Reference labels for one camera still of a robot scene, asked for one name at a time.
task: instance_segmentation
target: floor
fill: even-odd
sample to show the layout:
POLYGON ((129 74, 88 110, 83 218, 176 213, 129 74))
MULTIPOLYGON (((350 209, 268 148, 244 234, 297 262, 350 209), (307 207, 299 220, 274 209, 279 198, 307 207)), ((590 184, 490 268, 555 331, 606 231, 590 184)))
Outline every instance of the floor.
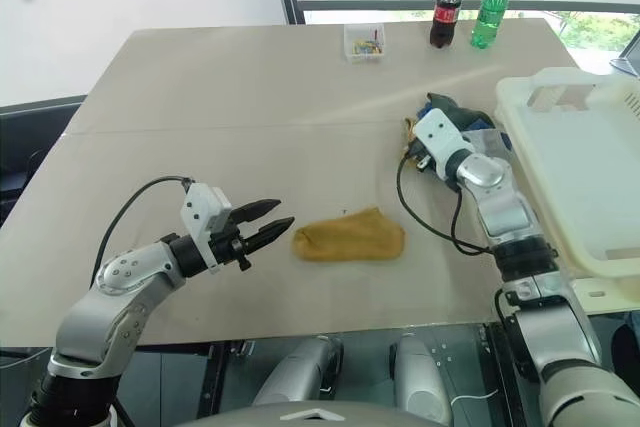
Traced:
MULTIPOLYGON (((622 320, 605 316, 592 320, 604 346, 604 365, 610 367, 608 346, 613 332, 621 325, 622 320)), ((440 362, 450 398, 457 395, 482 395, 494 387, 486 375, 488 362, 480 355, 483 344, 479 329, 477 325, 412 329, 440 362)), ((345 358, 337 384, 336 400, 393 406, 393 381, 389 376, 388 364, 389 346, 403 332, 381 330, 338 335, 345 347, 345 358)), ((259 340, 250 356, 232 356, 226 373, 221 411, 249 406, 271 370, 300 341, 300 338, 259 340)), ((47 360, 48 356, 45 354, 31 362, 0 370, 0 425, 17 425, 30 391, 47 360)), ((136 353, 122 378, 119 397, 137 427, 165 427, 194 419, 201 395, 205 363, 203 357, 194 355, 136 353)), ((521 381, 520 388, 529 427, 540 427, 536 387, 521 381)), ((455 426, 505 425, 498 395, 487 400, 464 399, 456 402, 453 411, 455 426)))

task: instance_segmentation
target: coca-cola bottle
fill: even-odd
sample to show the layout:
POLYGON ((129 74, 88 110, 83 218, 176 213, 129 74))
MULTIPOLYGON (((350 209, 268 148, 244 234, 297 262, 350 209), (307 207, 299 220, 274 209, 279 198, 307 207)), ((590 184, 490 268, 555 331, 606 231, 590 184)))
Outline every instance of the coca-cola bottle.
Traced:
POLYGON ((430 42, 439 49, 451 44, 462 0, 436 0, 430 42))

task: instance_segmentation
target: red label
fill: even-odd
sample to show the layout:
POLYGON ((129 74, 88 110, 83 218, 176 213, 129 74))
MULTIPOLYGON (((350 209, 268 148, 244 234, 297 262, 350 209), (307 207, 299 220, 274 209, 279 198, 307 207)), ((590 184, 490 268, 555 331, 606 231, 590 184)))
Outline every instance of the red label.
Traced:
POLYGON ((433 13, 433 20, 444 24, 453 24, 458 21, 458 13, 460 9, 447 9, 445 7, 436 7, 433 13))

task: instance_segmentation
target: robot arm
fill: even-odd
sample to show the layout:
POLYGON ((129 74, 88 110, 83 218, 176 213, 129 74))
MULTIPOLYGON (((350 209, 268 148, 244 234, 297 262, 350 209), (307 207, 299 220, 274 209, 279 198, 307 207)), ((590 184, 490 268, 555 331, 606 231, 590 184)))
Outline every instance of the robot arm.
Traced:
POLYGON ((106 426, 120 377, 153 310, 186 279, 216 273, 278 238, 286 218, 244 239, 237 224, 255 220, 278 205, 262 200, 232 210, 220 189, 193 183, 181 217, 188 235, 118 255, 98 270, 89 292, 63 320, 47 372, 32 396, 23 426, 106 426))
POLYGON ((413 132, 440 179, 463 187, 477 204, 502 290, 515 309, 505 330, 521 372, 541 382, 545 425, 640 425, 640 399, 600 367, 591 323, 554 263, 510 165, 477 153, 441 110, 432 109, 413 132))

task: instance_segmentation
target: table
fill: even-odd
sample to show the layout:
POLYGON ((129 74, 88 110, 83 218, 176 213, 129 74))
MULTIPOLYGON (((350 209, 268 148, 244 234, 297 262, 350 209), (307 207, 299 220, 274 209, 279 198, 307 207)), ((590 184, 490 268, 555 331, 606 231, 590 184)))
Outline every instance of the table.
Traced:
MULTIPOLYGON (((428 91, 491 111, 499 79, 573 62, 543 20, 505 21, 486 51, 465 40, 470 22, 444 50, 428 46, 429 28, 388 24, 387 56, 363 65, 341 56, 341 26, 135 33, 0 231, 2 343, 53 343, 87 288, 111 218, 164 174, 219 186, 236 206, 282 199, 264 223, 295 215, 301 227, 377 205, 405 228, 407 245, 392 262, 313 264, 291 253, 290 229, 252 255, 249 271, 230 265, 188 282, 153 314, 143 344, 493 319, 493 261, 459 255, 397 200, 402 119, 428 91)), ((429 176, 404 178, 408 202, 446 228, 454 195, 429 176)), ((184 232, 182 198, 177 186, 154 187, 121 221, 106 255, 184 232)), ((478 241, 473 218, 463 212, 459 235, 478 241)))

